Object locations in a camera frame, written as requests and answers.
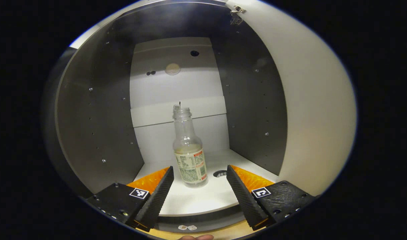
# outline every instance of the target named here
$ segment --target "hinge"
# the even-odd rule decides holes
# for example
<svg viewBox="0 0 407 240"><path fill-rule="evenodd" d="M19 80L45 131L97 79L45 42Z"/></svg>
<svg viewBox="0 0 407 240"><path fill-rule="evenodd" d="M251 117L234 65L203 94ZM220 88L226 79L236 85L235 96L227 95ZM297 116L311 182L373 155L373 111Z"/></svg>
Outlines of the hinge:
<svg viewBox="0 0 407 240"><path fill-rule="evenodd" d="M235 24L239 25L243 22L243 19L237 15L239 12L244 13L244 12L246 12L246 10L241 8L240 6L235 5L234 10L230 11L230 15L231 15L230 24L231 25L235 25Z"/></svg>

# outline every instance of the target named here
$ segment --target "black background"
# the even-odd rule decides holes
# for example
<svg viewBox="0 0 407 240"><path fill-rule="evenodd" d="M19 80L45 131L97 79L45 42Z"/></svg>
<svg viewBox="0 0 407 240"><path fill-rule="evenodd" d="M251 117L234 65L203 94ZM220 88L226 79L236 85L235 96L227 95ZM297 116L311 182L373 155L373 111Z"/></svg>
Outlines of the black background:
<svg viewBox="0 0 407 240"><path fill-rule="evenodd" d="M0 238L138 239L96 214L45 153L40 97L77 36L130 1L0 3ZM390 1L275 1L322 37L351 74L359 108L350 160L310 207L264 239L407 239L407 6Z"/></svg>

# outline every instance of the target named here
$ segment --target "bottle label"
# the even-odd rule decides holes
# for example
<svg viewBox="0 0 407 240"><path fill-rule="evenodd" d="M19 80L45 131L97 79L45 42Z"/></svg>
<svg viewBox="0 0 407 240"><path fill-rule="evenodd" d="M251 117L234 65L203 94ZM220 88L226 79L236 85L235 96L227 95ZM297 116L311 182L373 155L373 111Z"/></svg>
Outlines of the bottle label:
<svg viewBox="0 0 407 240"><path fill-rule="evenodd" d="M206 179L203 149L190 154L175 153L181 178L186 183L199 183Z"/></svg>

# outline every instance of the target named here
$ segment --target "white shelf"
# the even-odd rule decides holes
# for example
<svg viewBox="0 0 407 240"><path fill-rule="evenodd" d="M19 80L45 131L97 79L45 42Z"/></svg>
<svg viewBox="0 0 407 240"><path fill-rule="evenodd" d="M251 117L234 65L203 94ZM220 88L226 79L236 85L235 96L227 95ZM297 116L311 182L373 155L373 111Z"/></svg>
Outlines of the white shelf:
<svg viewBox="0 0 407 240"><path fill-rule="evenodd" d="M159 215L163 217L179 217L210 213L238 204L226 177L217 178L213 176L213 173L218 170L226 170L228 164L243 168L273 182L276 182L278 178L277 175L230 149L205 152L205 161L208 169L208 184L200 188L189 188L184 185L178 165L173 160L145 163L135 180L162 168L173 166L174 182Z"/></svg>

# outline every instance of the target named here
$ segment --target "circular vent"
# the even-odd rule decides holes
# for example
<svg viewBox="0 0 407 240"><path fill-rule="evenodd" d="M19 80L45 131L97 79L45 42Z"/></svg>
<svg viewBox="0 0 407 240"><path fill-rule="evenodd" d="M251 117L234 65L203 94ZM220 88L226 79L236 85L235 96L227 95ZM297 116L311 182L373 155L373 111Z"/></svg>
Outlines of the circular vent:
<svg viewBox="0 0 407 240"><path fill-rule="evenodd" d="M181 71L181 68L176 63L171 63L166 66L165 73L168 75L176 75Z"/></svg>

